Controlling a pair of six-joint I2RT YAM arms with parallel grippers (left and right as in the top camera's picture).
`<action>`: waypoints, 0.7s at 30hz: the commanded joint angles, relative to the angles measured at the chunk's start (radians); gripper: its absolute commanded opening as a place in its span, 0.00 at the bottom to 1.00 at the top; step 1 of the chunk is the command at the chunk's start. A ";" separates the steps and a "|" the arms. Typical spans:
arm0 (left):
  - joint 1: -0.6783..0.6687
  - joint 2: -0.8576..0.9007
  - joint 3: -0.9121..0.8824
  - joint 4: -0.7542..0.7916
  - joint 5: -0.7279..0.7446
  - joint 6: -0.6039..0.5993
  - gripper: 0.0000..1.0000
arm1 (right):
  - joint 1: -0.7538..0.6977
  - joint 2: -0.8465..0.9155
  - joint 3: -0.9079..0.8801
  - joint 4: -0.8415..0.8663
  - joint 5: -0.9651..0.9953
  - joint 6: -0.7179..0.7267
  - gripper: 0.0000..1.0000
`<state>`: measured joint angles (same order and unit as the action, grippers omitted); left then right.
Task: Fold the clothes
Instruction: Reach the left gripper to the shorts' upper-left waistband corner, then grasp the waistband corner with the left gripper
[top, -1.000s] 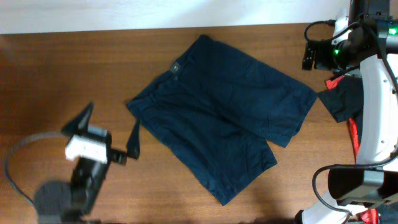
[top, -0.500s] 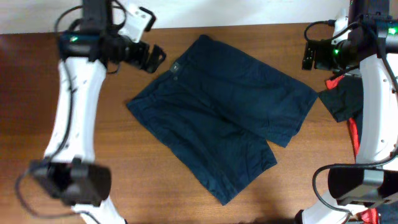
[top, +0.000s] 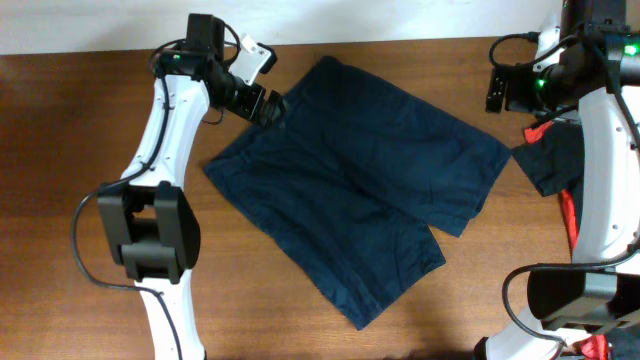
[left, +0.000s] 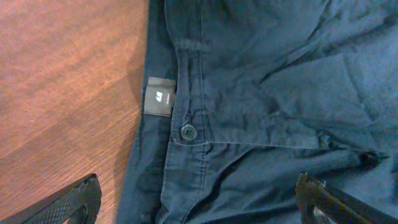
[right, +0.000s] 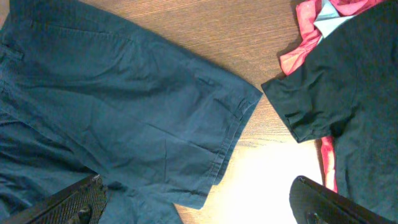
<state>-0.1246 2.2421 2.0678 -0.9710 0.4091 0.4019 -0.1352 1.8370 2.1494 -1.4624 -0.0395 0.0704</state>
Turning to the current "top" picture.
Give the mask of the navy blue shorts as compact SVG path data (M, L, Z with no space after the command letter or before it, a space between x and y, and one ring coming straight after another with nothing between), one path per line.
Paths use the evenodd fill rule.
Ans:
M493 136L333 57L204 171L363 329L445 262L510 158Z

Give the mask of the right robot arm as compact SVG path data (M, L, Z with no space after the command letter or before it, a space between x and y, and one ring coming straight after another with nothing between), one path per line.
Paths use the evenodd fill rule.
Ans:
M526 308L477 359L558 359L639 321L639 34L622 1L565 0L533 40L532 61L494 64L486 109L579 123L581 226L570 263L523 267Z

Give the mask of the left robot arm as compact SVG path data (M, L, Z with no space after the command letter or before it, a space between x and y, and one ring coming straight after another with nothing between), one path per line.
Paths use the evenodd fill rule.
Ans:
M286 111L282 96L256 78L268 73L276 52L207 14L190 14L186 35L150 56L154 100L144 134L120 180L102 187L98 209L115 264L138 292L157 359L203 359L191 280L199 257L199 223L184 194L196 132L210 109L261 127Z

